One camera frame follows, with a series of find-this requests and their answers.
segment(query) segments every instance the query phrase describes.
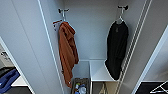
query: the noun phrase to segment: closet shelf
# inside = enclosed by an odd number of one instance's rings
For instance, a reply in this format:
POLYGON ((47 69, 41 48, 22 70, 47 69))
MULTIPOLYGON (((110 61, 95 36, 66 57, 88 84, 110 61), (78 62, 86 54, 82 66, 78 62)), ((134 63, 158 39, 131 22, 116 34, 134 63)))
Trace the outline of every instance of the closet shelf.
POLYGON ((105 60, 90 60, 91 81, 116 81, 109 74, 105 60))

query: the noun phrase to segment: garment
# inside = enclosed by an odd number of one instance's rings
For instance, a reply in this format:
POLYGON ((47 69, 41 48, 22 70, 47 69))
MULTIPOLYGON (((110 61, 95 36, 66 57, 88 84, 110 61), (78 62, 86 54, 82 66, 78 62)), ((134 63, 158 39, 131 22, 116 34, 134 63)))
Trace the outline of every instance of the garment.
POLYGON ((105 61, 105 65, 114 80, 118 80, 120 76, 121 64, 126 52, 127 38, 128 27, 125 22, 117 24, 115 21, 107 37, 107 60, 105 61))
POLYGON ((78 53, 74 40, 74 29, 69 25, 68 22, 62 22, 59 29, 59 53, 61 64, 63 68, 63 75, 65 79, 65 83, 68 87, 72 87, 71 78, 72 68, 74 64, 77 64, 78 53))

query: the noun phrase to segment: white shelf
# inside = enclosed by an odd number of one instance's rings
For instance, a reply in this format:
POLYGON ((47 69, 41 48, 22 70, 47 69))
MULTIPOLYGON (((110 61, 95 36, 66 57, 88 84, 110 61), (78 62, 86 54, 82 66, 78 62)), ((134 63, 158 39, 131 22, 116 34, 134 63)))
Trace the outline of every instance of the white shelf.
POLYGON ((91 81, 116 81, 109 74, 105 60, 90 60, 91 81))
POLYGON ((21 76, 19 76, 16 81, 12 83, 11 86, 28 86, 21 76))

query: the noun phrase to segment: closet door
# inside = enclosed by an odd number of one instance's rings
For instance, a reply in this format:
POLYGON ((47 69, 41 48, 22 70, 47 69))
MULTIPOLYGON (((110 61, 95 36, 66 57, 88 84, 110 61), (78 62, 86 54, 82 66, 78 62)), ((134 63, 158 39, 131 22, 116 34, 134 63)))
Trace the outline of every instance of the closet door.
POLYGON ((38 0, 1 0, 0 12, 0 36, 31 91, 62 94, 38 0))

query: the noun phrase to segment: basket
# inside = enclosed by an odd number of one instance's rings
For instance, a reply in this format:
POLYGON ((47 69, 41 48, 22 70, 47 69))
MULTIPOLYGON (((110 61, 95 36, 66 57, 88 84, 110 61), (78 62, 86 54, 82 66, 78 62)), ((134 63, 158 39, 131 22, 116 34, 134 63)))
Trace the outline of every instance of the basket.
POLYGON ((89 79, 88 78, 83 78, 83 79, 75 78, 73 81, 71 94, 75 94, 74 91, 75 91, 76 83, 85 84, 86 94, 89 94, 89 79))

